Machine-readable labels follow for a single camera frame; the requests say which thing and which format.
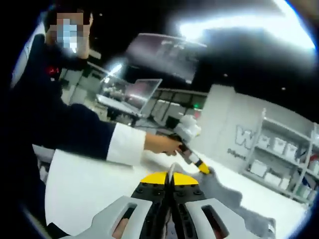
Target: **white table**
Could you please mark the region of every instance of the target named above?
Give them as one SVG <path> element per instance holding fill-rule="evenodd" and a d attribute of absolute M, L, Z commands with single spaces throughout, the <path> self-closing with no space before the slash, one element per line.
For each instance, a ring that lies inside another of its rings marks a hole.
<path fill-rule="evenodd" d="M 185 171 L 197 172 L 180 155 L 168 157 L 145 151 L 141 166 L 129 167 L 56 150 L 45 195 L 46 220 L 71 235 L 90 227 L 92 218 L 122 195 L 130 196 L 139 181 L 153 171 L 178 162 Z M 305 214 L 297 202 L 285 198 L 202 155 L 219 181 L 243 194 L 241 205 L 277 222 L 277 239 L 289 235 Z"/>

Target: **wall logo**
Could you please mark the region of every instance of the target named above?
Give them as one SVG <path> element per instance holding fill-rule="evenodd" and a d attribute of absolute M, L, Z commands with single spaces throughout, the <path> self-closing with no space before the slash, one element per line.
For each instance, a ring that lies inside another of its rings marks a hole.
<path fill-rule="evenodd" d="M 245 149 L 251 149 L 253 146 L 255 132 L 250 129 L 244 129 L 244 127 L 237 125 L 236 126 L 236 135 L 235 135 L 235 143 L 237 145 L 243 146 Z M 246 159 L 246 156 L 236 152 L 235 150 L 229 148 L 227 153 L 233 155 L 235 158 L 241 158 L 243 160 Z"/>
<path fill-rule="evenodd" d="M 236 126 L 236 138 L 235 143 L 237 145 L 242 145 L 246 149 L 251 149 L 253 146 L 255 132 L 252 132 L 250 129 L 244 129 L 242 126 Z"/>

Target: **storage bin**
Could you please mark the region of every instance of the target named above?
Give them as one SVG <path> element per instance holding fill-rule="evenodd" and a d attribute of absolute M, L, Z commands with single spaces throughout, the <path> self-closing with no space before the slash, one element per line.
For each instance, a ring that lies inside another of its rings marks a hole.
<path fill-rule="evenodd" d="M 314 134 L 314 144 L 315 144 L 317 147 L 319 147 L 319 133 L 315 133 L 315 132 L 313 131 L 313 134 Z"/>
<path fill-rule="evenodd" d="M 307 198 L 311 192 L 311 188 L 306 186 L 306 185 L 300 185 L 299 189 L 297 190 L 297 195 L 303 197 L 303 198 Z"/>
<path fill-rule="evenodd" d="M 285 147 L 286 147 L 286 144 L 287 144 L 287 142 L 284 141 L 283 139 L 275 137 L 272 140 L 271 149 L 278 154 L 283 154 Z"/>
<path fill-rule="evenodd" d="M 310 169 L 314 174 L 319 174 L 319 161 L 314 160 L 309 163 L 308 169 Z"/>
<path fill-rule="evenodd" d="M 258 160 L 254 160 L 254 162 L 251 165 L 250 172 L 253 174 L 258 175 L 259 177 L 264 177 L 268 167 L 263 162 L 260 162 Z"/>
<path fill-rule="evenodd" d="M 284 150 L 285 158 L 290 159 L 290 160 L 295 160 L 297 150 L 298 150 L 297 146 L 295 146 L 291 143 L 287 143 L 286 148 Z"/>
<path fill-rule="evenodd" d="M 288 186 L 289 186 L 289 182 L 290 182 L 290 177 L 284 177 L 282 180 L 281 180 L 281 183 L 279 185 L 279 187 L 281 189 L 284 189 L 284 190 L 287 190 Z"/>
<path fill-rule="evenodd" d="M 274 175 L 272 173 L 266 173 L 265 181 L 268 183 L 271 183 L 275 186 L 279 186 L 279 184 L 281 182 L 281 178 L 277 177 L 276 175 Z"/>
<path fill-rule="evenodd" d="M 316 190 L 311 190 L 311 192 L 309 193 L 309 196 L 307 197 L 307 199 L 311 202 L 313 202 L 316 198 L 318 191 Z"/>
<path fill-rule="evenodd" d="M 261 134 L 258 139 L 257 145 L 261 148 L 267 148 L 270 144 L 270 138 Z"/>

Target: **laptop screen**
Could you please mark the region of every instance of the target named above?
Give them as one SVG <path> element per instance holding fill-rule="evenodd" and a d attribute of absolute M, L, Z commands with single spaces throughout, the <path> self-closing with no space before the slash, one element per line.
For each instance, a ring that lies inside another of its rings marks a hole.
<path fill-rule="evenodd" d="M 125 102 L 141 111 L 159 87 L 162 79 L 136 80 L 126 87 Z"/>

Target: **white cuff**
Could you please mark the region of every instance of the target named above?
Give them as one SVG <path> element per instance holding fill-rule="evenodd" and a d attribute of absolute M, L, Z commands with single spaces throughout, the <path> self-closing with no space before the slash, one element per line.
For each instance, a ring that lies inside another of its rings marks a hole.
<path fill-rule="evenodd" d="M 144 150 L 146 132 L 117 123 L 106 160 L 127 165 L 139 165 Z"/>

